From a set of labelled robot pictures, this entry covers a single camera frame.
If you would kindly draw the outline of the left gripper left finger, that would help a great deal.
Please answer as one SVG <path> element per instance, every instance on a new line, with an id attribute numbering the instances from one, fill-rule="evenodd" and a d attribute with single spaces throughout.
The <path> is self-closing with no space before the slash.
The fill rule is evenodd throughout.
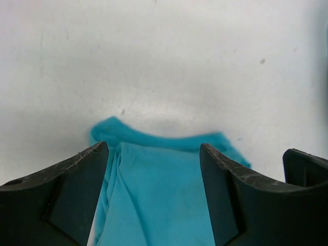
<path id="1" fill-rule="evenodd" d="M 108 161 L 99 142 L 1 186 L 1 245 L 87 245 Z"/>

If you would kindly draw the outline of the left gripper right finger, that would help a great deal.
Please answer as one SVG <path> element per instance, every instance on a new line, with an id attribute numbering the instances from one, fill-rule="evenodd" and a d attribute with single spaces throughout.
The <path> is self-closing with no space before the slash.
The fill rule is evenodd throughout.
<path id="1" fill-rule="evenodd" d="M 200 147 L 216 245 L 327 245 L 327 182 L 299 187 Z"/>

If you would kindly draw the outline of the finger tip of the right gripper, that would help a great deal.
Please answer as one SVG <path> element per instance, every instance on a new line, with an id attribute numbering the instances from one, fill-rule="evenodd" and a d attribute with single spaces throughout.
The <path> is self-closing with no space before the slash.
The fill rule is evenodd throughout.
<path id="1" fill-rule="evenodd" d="M 327 182 L 327 159 L 297 149 L 288 149 L 283 157 L 285 182 L 312 187 Z"/>

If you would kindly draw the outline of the teal t shirt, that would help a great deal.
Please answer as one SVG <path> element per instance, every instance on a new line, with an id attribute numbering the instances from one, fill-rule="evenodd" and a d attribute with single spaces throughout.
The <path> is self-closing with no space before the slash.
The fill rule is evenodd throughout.
<path id="1" fill-rule="evenodd" d="M 199 163 L 202 143 L 249 162 L 221 132 L 165 138 L 116 117 L 96 124 L 90 143 L 109 157 L 95 215 L 95 245 L 214 245 Z"/>

